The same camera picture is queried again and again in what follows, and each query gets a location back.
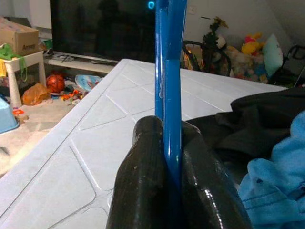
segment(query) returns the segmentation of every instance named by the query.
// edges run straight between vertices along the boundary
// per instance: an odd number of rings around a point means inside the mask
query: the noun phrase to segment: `tv stand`
[[[55,66],[61,66],[66,68],[74,68],[74,69],[81,69],[81,70],[87,70],[92,72],[98,72],[98,73],[109,73],[114,66],[109,64],[99,64],[92,63],[91,60],[88,59],[82,59],[82,58],[75,58],[73,61],[64,61],[62,60],[55,60],[52,57],[50,58],[44,58],[45,64],[55,65]]]

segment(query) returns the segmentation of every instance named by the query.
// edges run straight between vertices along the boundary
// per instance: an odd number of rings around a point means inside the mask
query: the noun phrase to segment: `plush toy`
[[[248,35],[244,39],[244,44],[242,46],[242,53],[245,55],[257,56],[258,51],[264,46],[264,42],[258,42],[257,40],[262,37],[261,33],[255,35]]]

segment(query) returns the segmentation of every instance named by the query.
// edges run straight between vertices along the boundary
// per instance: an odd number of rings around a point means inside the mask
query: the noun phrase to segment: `black television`
[[[154,62],[155,0],[50,0],[50,6],[55,52]]]

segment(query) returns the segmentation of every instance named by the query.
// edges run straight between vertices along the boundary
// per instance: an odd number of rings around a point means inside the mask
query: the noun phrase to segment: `small white table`
[[[283,88],[181,70],[183,120]],[[103,229],[116,172],[140,118],[154,114],[154,65],[122,60],[0,179],[0,229]]]
[[[46,86],[46,73],[44,70],[43,52],[36,52],[27,56],[24,56],[26,66],[32,66],[34,64],[39,65],[39,82]],[[10,99],[13,107],[21,107],[21,98],[18,89],[15,72],[20,70],[20,60],[4,61],[5,67],[9,78],[10,87]]]

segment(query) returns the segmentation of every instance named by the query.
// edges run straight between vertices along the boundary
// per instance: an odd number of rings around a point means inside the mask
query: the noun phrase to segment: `floor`
[[[23,105],[29,119],[17,129],[0,134],[0,177],[22,160],[74,107],[70,102],[49,100],[36,106]]]

